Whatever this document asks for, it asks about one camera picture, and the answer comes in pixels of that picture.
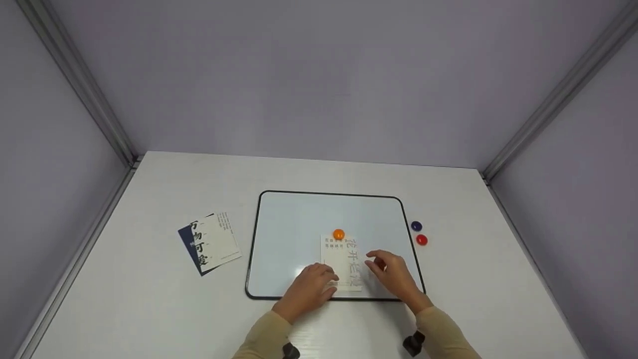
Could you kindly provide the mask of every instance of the whiteboard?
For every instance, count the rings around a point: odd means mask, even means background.
[[[333,300],[398,300],[363,264],[370,250],[403,257],[414,281],[425,292],[414,244],[396,197],[268,190],[261,193],[246,275],[252,299],[278,299],[301,270],[321,261],[320,239],[341,228],[355,238],[362,265],[363,289],[337,291]]]

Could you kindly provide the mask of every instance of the white card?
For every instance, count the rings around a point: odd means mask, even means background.
[[[337,241],[332,236],[321,236],[321,261],[328,264],[339,277],[328,286],[336,286],[340,291],[361,292],[361,261],[357,242],[352,237]]]
[[[197,221],[196,228],[191,228],[202,272],[241,257],[226,212],[205,217]]]

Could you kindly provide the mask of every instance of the wall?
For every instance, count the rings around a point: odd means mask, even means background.
[[[52,0],[135,146],[484,168],[627,0]]]
[[[0,1],[0,53],[0,358],[8,358],[124,166],[14,1]]]
[[[591,359],[638,358],[638,34],[494,182]]]

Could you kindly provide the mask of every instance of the black clamp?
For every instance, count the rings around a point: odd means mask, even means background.
[[[292,345],[290,342],[286,343],[286,345],[283,346],[282,350],[283,359],[299,359],[301,357],[301,353],[299,353],[299,350],[297,350],[297,348],[295,348],[295,346]]]
[[[417,330],[416,332],[414,332],[413,335],[405,338],[405,340],[403,341],[403,347],[408,351],[410,356],[415,357],[421,352],[423,342],[425,341],[426,336]]]

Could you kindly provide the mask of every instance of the forearm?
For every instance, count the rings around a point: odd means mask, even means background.
[[[426,337],[423,348],[432,359],[480,359],[461,329],[444,311],[429,307],[417,314],[417,327]]]
[[[273,311],[253,325],[232,359],[281,359],[291,325]]]

